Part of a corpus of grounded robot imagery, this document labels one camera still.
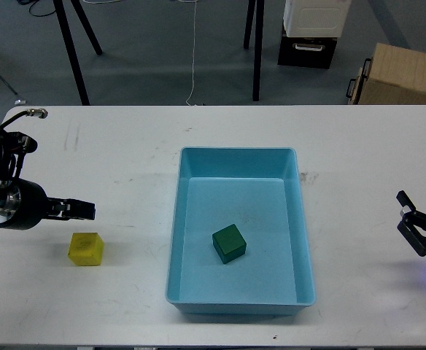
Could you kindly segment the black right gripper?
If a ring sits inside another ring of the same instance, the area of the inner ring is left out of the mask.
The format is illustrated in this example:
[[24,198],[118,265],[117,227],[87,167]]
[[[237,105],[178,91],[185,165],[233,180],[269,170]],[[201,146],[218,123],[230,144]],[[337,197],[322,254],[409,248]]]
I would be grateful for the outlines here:
[[397,229],[420,257],[426,256],[426,214],[415,211],[416,206],[404,190],[398,192],[396,199],[401,205],[400,215],[404,215]]

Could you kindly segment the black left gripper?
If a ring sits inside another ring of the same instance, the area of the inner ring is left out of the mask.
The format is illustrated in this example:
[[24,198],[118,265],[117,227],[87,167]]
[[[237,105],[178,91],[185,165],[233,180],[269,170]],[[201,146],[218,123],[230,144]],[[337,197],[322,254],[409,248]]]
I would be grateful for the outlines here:
[[0,181],[0,229],[27,230],[48,215],[49,219],[94,220],[94,203],[48,198],[44,189],[25,179]]

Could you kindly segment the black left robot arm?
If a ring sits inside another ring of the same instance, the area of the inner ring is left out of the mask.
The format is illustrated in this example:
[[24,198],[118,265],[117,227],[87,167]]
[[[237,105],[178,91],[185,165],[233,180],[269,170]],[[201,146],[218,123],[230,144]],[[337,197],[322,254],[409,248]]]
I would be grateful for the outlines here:
[[77,199],[51,198],[35,182],[20,178],[25,156],[38,143],[19,131],[5,128],[21,117],[47,117],[46,109],[25,109],[0,124],[0,229],[27,230],[43,219],[94,220],[96,206]]

